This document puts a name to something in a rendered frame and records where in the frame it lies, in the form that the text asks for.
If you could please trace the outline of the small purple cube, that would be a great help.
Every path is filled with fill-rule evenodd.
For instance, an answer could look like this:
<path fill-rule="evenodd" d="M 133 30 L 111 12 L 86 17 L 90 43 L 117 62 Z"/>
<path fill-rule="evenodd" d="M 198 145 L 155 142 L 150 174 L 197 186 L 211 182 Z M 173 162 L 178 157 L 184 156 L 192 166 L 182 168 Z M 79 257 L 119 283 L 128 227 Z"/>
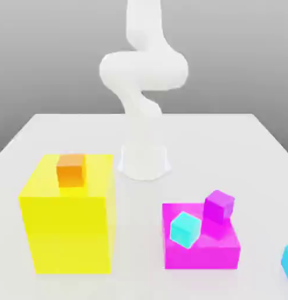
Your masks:
<path fill-rule="evenodd" d="M 203 218 L 223 224 L 230 219 L 234 209 L 235 198 L 220 190 L 213 191 L 205 198 Z"/>

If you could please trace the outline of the small turquoise cube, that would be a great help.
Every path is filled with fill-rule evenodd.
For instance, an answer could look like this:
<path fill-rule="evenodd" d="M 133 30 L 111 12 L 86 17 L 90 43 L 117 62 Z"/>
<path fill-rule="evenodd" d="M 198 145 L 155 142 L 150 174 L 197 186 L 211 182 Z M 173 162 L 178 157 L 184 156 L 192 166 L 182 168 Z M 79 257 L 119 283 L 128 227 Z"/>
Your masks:
<path fill-rule="evenodd" d="M 170 239 L 190 249 L 201 234 L 202 221 L 189 213 L 181 212 L 170 223 Z"/>

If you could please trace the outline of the small orange cube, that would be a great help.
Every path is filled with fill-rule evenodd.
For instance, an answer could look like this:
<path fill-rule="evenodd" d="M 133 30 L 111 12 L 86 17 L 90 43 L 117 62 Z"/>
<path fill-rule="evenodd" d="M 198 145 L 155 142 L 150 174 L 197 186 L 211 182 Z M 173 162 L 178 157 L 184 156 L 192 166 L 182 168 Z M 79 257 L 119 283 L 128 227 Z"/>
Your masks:
<path fill-rule="evenodd" d="M 85 155 L 60 155 L 56 165 L 56 173 L 60 188 L 82 187 L 85 182 Z"/>

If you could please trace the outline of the large magenta box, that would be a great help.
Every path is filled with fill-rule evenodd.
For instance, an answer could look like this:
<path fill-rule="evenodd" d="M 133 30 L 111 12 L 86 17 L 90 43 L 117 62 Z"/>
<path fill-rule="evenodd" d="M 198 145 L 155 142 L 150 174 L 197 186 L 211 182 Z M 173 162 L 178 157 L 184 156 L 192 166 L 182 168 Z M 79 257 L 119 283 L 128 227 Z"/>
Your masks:
<path fill-rule="evenodd" d="M 236 269 L 241 245 L 228 219 L 217 224 L 203 218 L 203 203 L 162 204 L 163 258 L 166 269 Z M 181 212 L 202 220 L 201 235 L 186 249 L 170 239 L 170 223 Z"/>

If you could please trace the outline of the large yellow box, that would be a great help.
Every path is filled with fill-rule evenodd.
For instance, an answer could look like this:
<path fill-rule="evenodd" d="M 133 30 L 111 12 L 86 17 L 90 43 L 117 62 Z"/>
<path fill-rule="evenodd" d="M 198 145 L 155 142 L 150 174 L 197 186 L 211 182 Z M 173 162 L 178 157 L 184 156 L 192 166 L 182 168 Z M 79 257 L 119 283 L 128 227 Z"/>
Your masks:
<path fill-rule="evenodd" d="M 58 154 L 44 155 L 19 194 L 38 274 L 109 274 L 116 234 L 114 157 L 85 156 L 82 187 L 59 187 Z"/>

